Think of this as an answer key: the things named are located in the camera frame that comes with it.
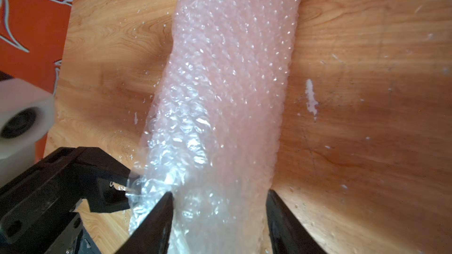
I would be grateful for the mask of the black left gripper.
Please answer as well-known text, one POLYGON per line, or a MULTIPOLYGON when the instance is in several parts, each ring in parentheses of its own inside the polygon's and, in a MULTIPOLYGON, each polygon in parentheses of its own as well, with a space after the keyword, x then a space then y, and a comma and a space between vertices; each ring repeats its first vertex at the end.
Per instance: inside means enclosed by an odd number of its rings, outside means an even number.
POLYGON ((111 214, 130 209, 124 190, 139 174, 100 148, 59 148, 1 188, 1 253, 98 254, 100 250, 75 210, 83 199, 72 164, 95 179, 88 188, 89 210, 111 214))

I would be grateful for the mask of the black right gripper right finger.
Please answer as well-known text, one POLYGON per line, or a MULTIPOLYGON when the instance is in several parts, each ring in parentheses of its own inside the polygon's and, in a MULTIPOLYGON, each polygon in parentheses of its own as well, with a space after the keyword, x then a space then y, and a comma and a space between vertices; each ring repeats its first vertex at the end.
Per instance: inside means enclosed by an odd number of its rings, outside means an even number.
POLYGON ((271 246, 275 254, 326 254, 272 189, 267 194, 266 211, 271 246))

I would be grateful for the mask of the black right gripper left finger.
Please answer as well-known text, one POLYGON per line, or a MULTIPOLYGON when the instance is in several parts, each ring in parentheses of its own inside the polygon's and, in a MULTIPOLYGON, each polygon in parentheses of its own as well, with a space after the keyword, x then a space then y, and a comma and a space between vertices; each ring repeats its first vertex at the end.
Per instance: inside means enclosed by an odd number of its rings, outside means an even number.
POLYGON ((167 254, 174 215, 174 198, 166 192, 117 254, 167 254))

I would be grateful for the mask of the bubble wrap sheet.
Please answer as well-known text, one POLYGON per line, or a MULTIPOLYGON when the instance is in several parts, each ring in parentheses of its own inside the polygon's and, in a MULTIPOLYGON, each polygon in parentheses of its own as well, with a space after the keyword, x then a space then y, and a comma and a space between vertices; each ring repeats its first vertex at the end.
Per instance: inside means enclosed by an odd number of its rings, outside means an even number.
POLYGON ((177 0, 129 182, 130 234, 171 192, 171 254, 256 254, 300 0, 177 0))

